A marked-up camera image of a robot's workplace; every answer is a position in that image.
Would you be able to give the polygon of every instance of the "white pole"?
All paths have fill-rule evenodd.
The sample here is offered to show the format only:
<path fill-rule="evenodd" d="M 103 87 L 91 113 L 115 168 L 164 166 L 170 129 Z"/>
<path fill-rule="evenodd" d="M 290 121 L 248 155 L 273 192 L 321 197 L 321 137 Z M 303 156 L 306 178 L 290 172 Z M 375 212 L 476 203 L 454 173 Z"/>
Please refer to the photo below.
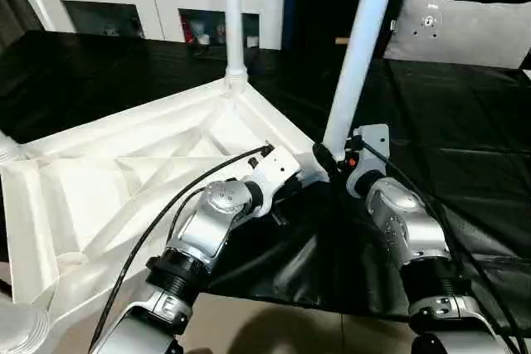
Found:
<path fill-rule="evenodd" d="M 323 144 L 336 161 L 344 159 L 345 141 L 389 0 L 359 0 L 347 54 L 335 90 Z"/>
<path fill-rule="evenodd" d="M 241 0 L 227 0 L 225 25 L 227 35 L 226 82 L 231 90 L 241 91 L 247 83 L 247 68 L 243 63 L 243 33 Z"/>

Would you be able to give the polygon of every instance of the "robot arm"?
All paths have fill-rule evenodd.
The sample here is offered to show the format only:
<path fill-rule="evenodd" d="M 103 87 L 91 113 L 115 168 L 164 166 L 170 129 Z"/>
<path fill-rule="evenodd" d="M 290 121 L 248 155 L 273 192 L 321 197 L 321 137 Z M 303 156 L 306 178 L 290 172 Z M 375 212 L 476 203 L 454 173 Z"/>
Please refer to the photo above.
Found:
<path fill-rule="evenodd" d="M 370 129 L 359 133 L 372 146 L 383 143 Z M 470 285 L 459 275 L 439 223 L 414 192 L 386 177 L 382 164 L 375 166 L 364 153 L 366 148 L 361 152 L 356 167 L 360 169 L 351 173 L 348 191 L 365 199 L 366 210 L 383 232 L 400 270 L 410 303 L 410 327 L 419 334 L 412 353 L 504 353 L 469 295 Z M 363 164 L 367 160 L 371 167 Z"/>
<path fill-rule="evenodd" d="M 229 232 L 270 210 L 273 196 L 300 165 L 276 148 L 241 181 L 211 182 L 195 210 L 168 242 L 161 256 L 147 263 L 149 276 L 118 321 L 100 339 L 94 354 L 138 352 L 178 354 L 175 340 L 192 316 L 192 306 L 207 286 Z"/>

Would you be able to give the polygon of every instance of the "floor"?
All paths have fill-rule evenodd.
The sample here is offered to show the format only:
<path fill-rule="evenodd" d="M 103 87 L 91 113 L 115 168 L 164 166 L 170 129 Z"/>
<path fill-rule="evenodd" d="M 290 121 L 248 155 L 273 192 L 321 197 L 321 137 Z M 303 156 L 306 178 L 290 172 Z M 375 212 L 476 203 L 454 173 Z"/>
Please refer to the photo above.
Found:
<path fill-rule="evenodd" d="M 55 354 L 86 354 L 96 320 L 66 333 Z M 398 322 L 201 294 L 179 342 L 186 354 L 409 354 L 413 338 Z"/>

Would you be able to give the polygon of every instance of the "black tablecloth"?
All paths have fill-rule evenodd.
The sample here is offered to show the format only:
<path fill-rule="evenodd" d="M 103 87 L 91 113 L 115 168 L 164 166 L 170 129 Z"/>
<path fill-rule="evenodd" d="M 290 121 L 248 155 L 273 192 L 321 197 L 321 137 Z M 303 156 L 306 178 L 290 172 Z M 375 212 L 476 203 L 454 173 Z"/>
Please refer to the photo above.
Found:
<path fill-rule="evenodd" d="M 316 141 L 342 59 L 341 50 L 246 53 L 252 85 Z M 0 57 L 0 129 L 24 143 L 215 80 L 225 66 L 223 49 L 31 32 Z M 531 82 L 520 71 L 374 61 L 354 120 L 389 124 L 392 160 L 445 204 L 528 337 L 530 109 Z M 386 318 L 407 310 L 363 204 L 326 183 L 236 230 L 210 290 Z M 475 291 L 506 326 L 482 286 Z"/>

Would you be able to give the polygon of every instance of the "dark curtain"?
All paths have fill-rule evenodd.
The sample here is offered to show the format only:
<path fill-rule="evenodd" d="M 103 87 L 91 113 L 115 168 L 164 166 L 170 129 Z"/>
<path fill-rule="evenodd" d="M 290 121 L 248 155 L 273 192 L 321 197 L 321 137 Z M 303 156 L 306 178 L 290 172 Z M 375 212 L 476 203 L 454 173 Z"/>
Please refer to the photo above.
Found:
<path fill-rule="evenodd" d="M 26 31 L 42 29 L 27 0 L 0 0 L 0 54 Z"/>

